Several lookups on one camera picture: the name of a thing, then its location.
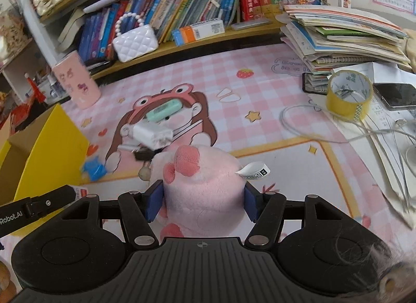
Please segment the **mint green stapler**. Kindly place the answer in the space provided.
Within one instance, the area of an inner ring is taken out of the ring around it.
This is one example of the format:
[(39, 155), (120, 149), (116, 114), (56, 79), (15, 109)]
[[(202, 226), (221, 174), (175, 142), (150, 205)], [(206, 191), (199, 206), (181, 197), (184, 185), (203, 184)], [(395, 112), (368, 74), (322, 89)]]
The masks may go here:
[(182, 107), (183, 105), (181, 100), (171, 99), (147, 112), (146, 118), (149, 122), (157, 123), (177, 113)]

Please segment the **pink sticker cup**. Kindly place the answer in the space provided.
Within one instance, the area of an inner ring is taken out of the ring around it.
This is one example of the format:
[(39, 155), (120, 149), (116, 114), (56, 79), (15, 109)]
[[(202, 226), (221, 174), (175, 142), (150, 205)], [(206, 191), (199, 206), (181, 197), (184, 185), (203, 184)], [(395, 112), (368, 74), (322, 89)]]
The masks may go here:
[(90, 76), (77, 51), (66, 55), (52, 71), (78, 108), (86, 109), (101, 97), (97, 83)]

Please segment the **white power adapter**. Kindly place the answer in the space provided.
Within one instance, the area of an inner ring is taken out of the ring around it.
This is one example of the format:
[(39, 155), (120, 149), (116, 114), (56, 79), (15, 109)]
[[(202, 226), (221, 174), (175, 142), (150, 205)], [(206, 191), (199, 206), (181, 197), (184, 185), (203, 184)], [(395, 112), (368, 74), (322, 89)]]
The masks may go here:
[(130, 133), (134, 140), (153, 151), (163, 149), (173, 141), (173, 130), (152, 122), (135, 123)]

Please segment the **white quilted pearl handbag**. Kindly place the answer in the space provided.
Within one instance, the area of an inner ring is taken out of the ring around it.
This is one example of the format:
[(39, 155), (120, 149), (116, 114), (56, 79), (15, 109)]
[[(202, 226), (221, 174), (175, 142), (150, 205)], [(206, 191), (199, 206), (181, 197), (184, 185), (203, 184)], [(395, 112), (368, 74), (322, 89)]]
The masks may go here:
[[(139, 27), (125, 33), (121, 32), (121, 23), (124, 19), (133, 17), (139, 23)], [(115, 24), (115, 38), (112, 46), (120, 62), (129, 62), (133, 59), (152, 53), (159, 47), (158, 39), (153, 28), (144, 24), (140, 15), (134, 12), (124, 13)]]

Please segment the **pink plush paw slipper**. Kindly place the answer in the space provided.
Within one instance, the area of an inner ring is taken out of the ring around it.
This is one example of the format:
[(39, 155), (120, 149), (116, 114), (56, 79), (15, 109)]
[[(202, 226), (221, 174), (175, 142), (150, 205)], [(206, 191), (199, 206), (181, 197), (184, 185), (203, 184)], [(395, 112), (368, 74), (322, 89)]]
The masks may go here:
[(150, 182), (163, 182), (160, 238), (226, 237), (245, 216), (246, 180), (236, 157), (215, 147), (183, 145), (153, 157)]

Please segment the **black smartphone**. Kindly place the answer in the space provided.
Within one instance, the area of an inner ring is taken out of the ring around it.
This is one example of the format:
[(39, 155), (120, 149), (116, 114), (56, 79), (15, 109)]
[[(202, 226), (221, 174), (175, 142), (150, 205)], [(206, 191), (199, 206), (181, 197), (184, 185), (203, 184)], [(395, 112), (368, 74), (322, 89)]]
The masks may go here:
[(375, 83), (373, 90), (390, 111), (409, 111), (416, 108), (416, 89), (412, 84)]

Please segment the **pink checkered table mat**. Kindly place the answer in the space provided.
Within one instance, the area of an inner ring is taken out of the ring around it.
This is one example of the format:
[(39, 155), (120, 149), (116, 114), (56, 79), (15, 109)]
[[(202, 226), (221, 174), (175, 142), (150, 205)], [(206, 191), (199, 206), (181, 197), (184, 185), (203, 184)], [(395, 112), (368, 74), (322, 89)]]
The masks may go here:
[(415, 231), (390, 207), (387, 183), (367, 141), (346, 144), (347, 123), (334, 123), (315, 104), (319, 95), (302, 91), (303, 67), (285, 44), (206, 55), (102, 87), (96, 104), (63, 109), (87, 137), (90, 155), (104, 158), (121, 118), (148, 96), (192, 85), (206, 97), (202, 108), (217, 131), (217, 148), (242, 164), (264, 162), (270, 169), (258, 190), (301, 200), (318, 194), (378, 235), (394, 249), (415, 248)]

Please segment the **blue crumpled toy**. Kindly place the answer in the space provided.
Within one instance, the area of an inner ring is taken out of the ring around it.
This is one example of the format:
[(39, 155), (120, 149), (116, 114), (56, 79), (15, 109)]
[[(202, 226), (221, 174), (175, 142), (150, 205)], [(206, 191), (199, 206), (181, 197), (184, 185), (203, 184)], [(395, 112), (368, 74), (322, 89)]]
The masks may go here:
[(90, 182), (96, 182), (107, 174), (106, 167), (98, 156), (87, 160), (81, 170), (87, 175)]

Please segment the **orange white medicine box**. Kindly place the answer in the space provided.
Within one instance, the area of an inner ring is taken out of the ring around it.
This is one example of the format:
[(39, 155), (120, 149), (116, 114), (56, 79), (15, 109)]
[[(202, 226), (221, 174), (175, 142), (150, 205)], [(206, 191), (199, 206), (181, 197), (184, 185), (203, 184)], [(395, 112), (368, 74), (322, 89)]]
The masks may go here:
[(175, 29), (171, 34), (175, 45), (183, 46), (224, 33), (224, 21), (221, 19), (213, 19)]

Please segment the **stack of papers and books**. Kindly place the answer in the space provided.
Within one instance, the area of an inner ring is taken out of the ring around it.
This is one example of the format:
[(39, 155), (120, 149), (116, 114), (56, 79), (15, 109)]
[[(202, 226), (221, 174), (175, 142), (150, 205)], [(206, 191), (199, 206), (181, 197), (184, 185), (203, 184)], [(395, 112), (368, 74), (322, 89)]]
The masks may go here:
[(376, 14), (329, 5), (285, 5), (282, 40), (313, 74), (364, 62), (410, 70), (404, 29)]

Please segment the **yellow cardboard box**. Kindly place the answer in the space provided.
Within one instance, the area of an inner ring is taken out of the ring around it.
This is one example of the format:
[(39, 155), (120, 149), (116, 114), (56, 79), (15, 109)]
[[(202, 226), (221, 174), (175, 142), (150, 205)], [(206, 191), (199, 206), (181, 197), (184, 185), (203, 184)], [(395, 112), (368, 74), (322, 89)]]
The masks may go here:
[[(1, 148), (1, 206), (79, 185), (88, 147), (87, 138), (60, 105), (41, 114)], [(65, 207), (10, 235), (27, 235)]]

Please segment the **yellow tape roll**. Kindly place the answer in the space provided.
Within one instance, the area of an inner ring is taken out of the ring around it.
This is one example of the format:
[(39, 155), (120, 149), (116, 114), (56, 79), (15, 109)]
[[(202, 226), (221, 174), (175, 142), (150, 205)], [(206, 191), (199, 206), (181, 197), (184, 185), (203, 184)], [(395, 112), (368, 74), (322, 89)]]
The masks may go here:
[(327, 109), (344, 121), (362, 121), (372, 97), (372, 82), (361, 72), (340, 70), (329, 78)]

